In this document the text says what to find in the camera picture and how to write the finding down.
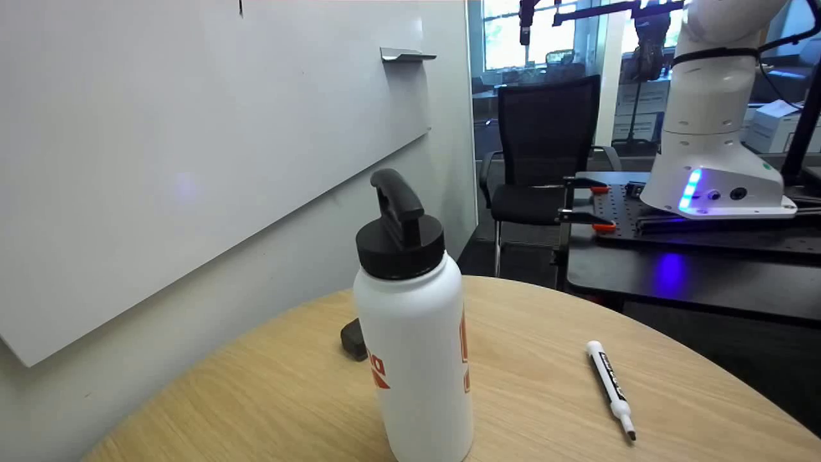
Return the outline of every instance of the white marker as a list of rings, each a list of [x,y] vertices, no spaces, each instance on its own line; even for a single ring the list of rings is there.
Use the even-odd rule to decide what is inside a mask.
[[[604,347],[600,341],[586,341],[586,353],[598,369],[598,377],[600,383],[604,386],[608,391],[608,398],[609,398],[609,411],[613,415],[620,421],[620,429],[624,434],[635,442],[635,425],[630,421],[630,405],[625,402],[618,383],[616,383],[616,375],[613,375],[613,366],[609,366],[609,360],[604,353]]]

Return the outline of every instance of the white water bottle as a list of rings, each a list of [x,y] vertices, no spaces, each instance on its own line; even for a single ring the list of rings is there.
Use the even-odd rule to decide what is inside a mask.
[[[372,184],[382,217],[355,233],[354,302],[386,442],[402,462],[458,462],[472,443],[461,274],[408,183],[382,170]]]

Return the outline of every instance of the round table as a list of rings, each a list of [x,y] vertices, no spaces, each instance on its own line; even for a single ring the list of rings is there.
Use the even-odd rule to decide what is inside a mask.
[[[473,443],[467,459],[821,459],[821,438],[688,347],[556,289],[463,278]],[[339,329],[348,289],[225,344],[104,436],[89,459],[391,459],[367,361]],[[608,411],[600,339],[639,442]]]

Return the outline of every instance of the black chair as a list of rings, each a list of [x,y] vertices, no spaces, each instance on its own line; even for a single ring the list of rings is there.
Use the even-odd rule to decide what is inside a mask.
[[[480,188],[495,217],[491,273],[499,274],[503,223],[559,226],[567,206],[565,176],[586,170],[595,149],[600,76],[581,76],[538,87],[498,87],[498,126],[504,158],[504,184],[490,184],[491,151],[484,155]]]

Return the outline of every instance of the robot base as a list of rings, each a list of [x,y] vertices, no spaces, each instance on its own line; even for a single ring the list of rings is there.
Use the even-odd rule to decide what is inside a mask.
[[[749,151],[730,158],[656,157],[640,203],[690,220],[793,217],[780,171]]]

